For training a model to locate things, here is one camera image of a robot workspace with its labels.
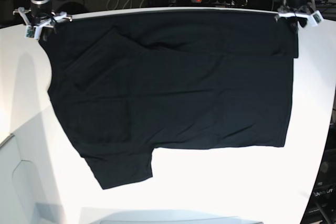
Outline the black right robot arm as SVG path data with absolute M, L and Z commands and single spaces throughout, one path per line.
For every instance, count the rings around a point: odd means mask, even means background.
M 72 21 L 72 16 L 66 12 L 52 11 L 51 0 L 30 0 L 30 8 L 19 7 L 13 11 L 18 14 L 26 26 L 25 37 L 39 40 L 43 29 L 54 29 L 56 24 Z

